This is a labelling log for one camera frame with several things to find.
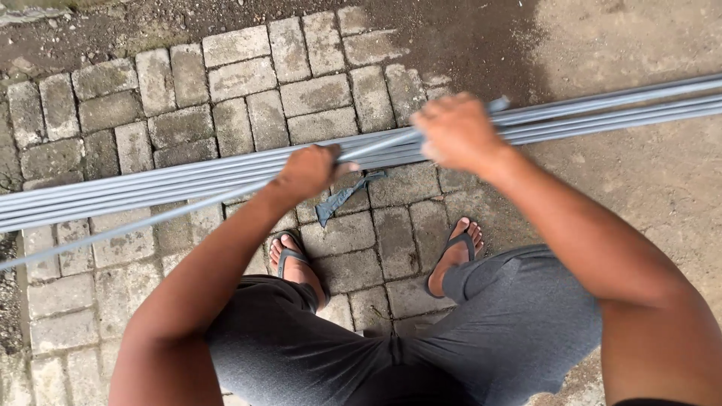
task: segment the person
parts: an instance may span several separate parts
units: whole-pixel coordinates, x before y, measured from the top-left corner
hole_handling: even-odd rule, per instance
[[[328,292],[292,234],[271,244],[280,277],[242,276],[284,213],[357,169],[338,146],[298,150],[132,316],[110,405],[221,405],[219,385],[253,406],[522,405],[600,340],[608,405],[722,405],[722,333],[664,253],[506,144],[472,96],[412,122],[427,157],[493,185],[548,245],[482,258],[461,218],[426,285],[458,307],[418,337],[361,337],[314,315]]]

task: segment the black flip-flop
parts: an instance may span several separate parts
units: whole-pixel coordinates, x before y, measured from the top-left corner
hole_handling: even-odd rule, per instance
[[[301,252],[296,252],[296,251],[293,251],[292,249],[283,247],[283,249],[281,250],[281,253],[278,257],[278,269],[276,269],[276,271],[278,272],[278,277],[281,279],[283,279],[283,268],[286,266],[286,258],[289,256],[292,258],[296,258],[299,261],[301,261],[305,264],[308,264],[310,266],[310,261],[308,260],[308,257],[305,254],[306,250],[303,248],[303,244],[293,233],[291,233],[289,231],[281,231],[280,233],[273,236],[273,239],[271,239],[271,242],[273,242],[274,240],[281,241],[282,236],[289,236],[293,240],[293,242],[296,244],[298,249],[301,250]],[[326,304],[329,304],[329,301],[331,300],[331,292],[323,283],[321,283],[321,289],[323,290],[323,295],[325,296]]]
[[[469,227],[471,227],[471,224],[474,222],[472,219],[469,218],[469,225],[466,226],[466,228],[464,229],[464,231],[461,234],[459,234],[458,236],[449,240],[449,238],[451,237],[451,234],[456,229],[456,225],[458,224],[459,220],[461,220],[461,219],[458,219],[457,221],[455,221],[455,223],[451,226],[449,231],[446,233],[446,237],[444,238],[445,240],[447,240],[446,245],[444,246],[444,249],[441,251],[441,255],[439,256],[439,259],[436,261],[436,264],[434,264],[434,267],[431,269],[431,272],[429,272],[429,274],[426,275],[426,281],[424,282],[424,290],[426,290],[426,293],[428,293],[429,296],[431,296],[432,298],[435,298],[435,299],[443,299],[445,296],[436,296],[435,294],[431,293],[431,289],[429,289],[429,278],[431,278],[431,274],[434,273],[434,269],[436,269],[436,266],[439,265],[439,261],[441,261],[441,259],[444,257],[444,254],[446,254],[446,250],[448,250],[451,246],[463,241],[466,244],[467,251],[469,251],[469,261],[474,261],[474,257],[476,256],[476,254],[474,253],[474,240],[471,238],[469,233],[467,233],[467,231],[469,230]]]

